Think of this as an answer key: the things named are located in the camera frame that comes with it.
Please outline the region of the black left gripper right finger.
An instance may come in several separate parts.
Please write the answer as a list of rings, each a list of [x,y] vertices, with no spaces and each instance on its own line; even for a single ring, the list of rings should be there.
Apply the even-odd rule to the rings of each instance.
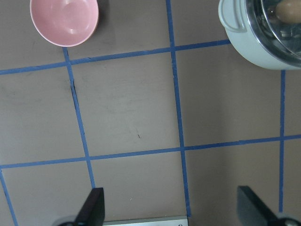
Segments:
[[[237,187],[237,215],[243,226],[281,225],[281,220],[249,186]]]

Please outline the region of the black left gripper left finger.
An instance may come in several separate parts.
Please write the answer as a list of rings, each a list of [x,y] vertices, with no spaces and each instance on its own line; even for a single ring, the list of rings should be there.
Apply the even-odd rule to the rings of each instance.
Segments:
[[[102,226],[105,218],[104,190],[93,188],[74,222],[76,226]]]

